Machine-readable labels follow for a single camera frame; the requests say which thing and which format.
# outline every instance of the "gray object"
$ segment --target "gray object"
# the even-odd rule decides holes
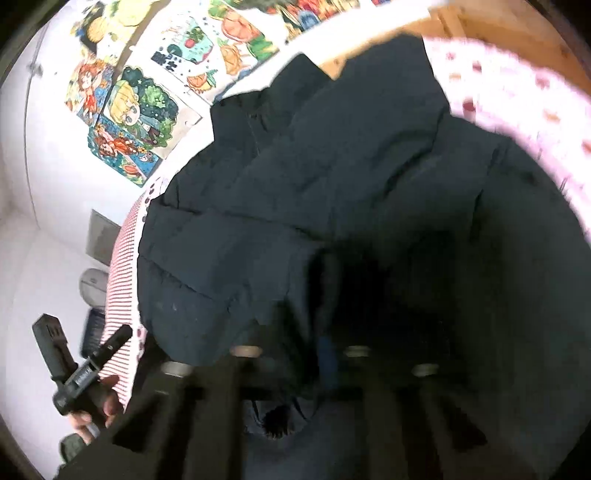
[[[119,230],[121,227],[115,222],[92,210],[86,240],[86,254],[103,265],[109,266]]]
[[[109,276],[98,268],[89,268],[80,277],[80,296],[95,309],[105,310]]]

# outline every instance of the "cartoon illustration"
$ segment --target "cartoon illustration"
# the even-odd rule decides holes
[[[238,10],[258,8],[270,15],[280,15],[287,29],[287,40],[291,41],[306,30],[334,17],[340,12],[359,8],[359,0],[228,0],[228,5]]]
[[[207,92],[216,86],[216,79],[213,76],[215,73],[217,70],[210,70],[195,77],[187,77],[187,85],[195,93]]]
[[[160,162],[157,155],[103,116],[90,129],[88,146],[96,157],[137,185],[143,185]]]
[[[226,38],[219,40],[225,44],[228,40],[245,44],[257,61],[265,61],[277,51],[277,47],[257,27],[222,0],[211,0],[207,12],[212,19],[221,21],[220,30]]]
[[[248,67],[247,65],[244,65],[242,61],[242,58],[245,56],[240,53],[236,45],[222,43],[220,45],[220,50],[222,51],[223,62],[226,66],[226,73],[228,75],[238,75],[241,70]]]
[[[165,147],[172,138],[178,105],[141,69],[126,67],[107,101],[111,119],[147,148]]]
[[[83,10],[71,34],[100,59],[115,65],[135,29],[156,0],[97,2]]]
[[[206,60],[213,50],[213,42],[193,17],[177,16],[175,24],[162,34],[162,47],[158,49],[160,54],[170,53],[195,65]]]
[[[169,20],[151,60],[181,81],[191,95],[213,103],[277,47],[222,0],[198,4],[201,14],[185,11]]]
[[[113,85],[104,114],[161,158],[166,158],[201,118],[132,66],[126,66]]]
[[[112,77],[112,65],[83,51],[83,60],[74,69],[68,84],[66,105],[91,127],[105,104]]]

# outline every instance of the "red striped fabric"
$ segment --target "red striped fabric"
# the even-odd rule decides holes
[[[129,215],[125,219],[111,258],[111,270],[109,273],[109,284],[107,285],[106,302],[106,323],[103,332],[102,342],[121,325],[127,323],[131,325],[132,305],[132,270],[134,261],[134,235],[135,224],[138,218],[139,206],[143,197],[140,197],[131,207]],[[105,365],[100,372],[101,377],[109,375],[118,375],[119,383],[115,386],[115,391],[119,395],[119,400],[123,406],[127,405],[131,396],[131,384],[135,372],[131,372],[130,364],[131,340],[129,340],[113,358]]]

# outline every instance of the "pink blanket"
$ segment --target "pink blanket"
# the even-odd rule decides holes
[[[425,38],[455,116],[507,135],[556,182],[591,241],[591,99],[552,70],[468,38]]]

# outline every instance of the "finger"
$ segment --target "finger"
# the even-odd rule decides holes
[[[82,437],[82,440],[84,440],[84,443],[87,445],[95,439],[86,427],[80,427],[74,429],[74,431]]]
[[[123,405],[119,402],[117,392],[111,391],[103,404],[103,411],[107,417],[117,415],[123,411]]]
[[[108,418],[105,420],[105,427],[110,427],[110,426],[111,426],[111,424],[112,424],[112,423],[115,421],[115,419],[116,419],[116,418],[117,418],[117,416],[116,416],[116,415],[113,415],[112,417],[108,417]]]
[[[119,382],[119,375],[110,375],[100,381],[107,388],[113,388]]]
[[[70,425],[72,425],[72,428],[74,429],[79,429],[92,422],[92,417],[85,411],[75,411],[70,413],[67,417]]]

